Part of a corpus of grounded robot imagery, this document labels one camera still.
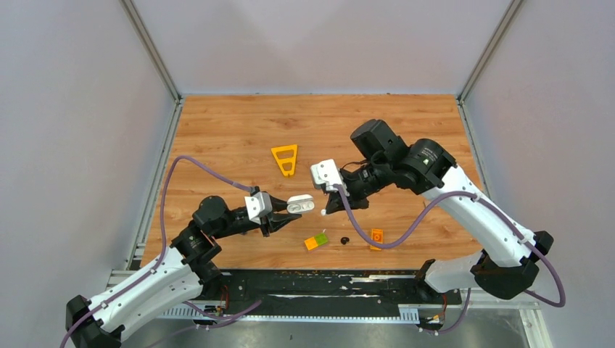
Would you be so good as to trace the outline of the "white earbud charging case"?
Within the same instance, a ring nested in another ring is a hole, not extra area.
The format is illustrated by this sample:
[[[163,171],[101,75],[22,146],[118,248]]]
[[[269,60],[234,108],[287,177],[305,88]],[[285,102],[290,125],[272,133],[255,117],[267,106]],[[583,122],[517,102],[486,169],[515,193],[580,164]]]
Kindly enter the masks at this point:
[[[314,208],[314,198],[309,194],[291,196],[286,201],[286,211],[292,214],[304,214]]]

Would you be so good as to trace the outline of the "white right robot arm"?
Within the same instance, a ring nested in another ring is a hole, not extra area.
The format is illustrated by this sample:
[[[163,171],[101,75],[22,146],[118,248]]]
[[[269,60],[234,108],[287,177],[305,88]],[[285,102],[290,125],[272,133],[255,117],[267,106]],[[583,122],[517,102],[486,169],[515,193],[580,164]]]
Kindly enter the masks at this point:
[[[416,274],[414,292],[422,302],[462,288],[479,288],[499,299],[531,293],[553,245],[547,231],[517,223],[478,188],[436,141],[406,144],[383,120],[368,120],[351,134],[363,159],[348,171],[326,159],[310,168],[314,186],[328,195],[327,215],[369,206],[369,197],[388,186],[412,191],[442,208],[481,249],[453,260],[427,260]]]

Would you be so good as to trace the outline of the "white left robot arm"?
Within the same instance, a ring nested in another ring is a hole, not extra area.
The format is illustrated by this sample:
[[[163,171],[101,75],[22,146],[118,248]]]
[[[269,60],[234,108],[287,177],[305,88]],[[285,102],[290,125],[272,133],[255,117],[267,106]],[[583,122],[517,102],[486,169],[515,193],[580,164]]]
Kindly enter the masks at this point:
[[[164,311],[198,296],[216,298],[222,290],[212,261],[221,251],[218,239],[252,230],[269,236],[315,207],[309,194],[280,200],[259,191],[244,202],[232,210],[220,196],[204,198],[188,225],[149,264],[101,294],[72,298],[62,343],[120,347]]]

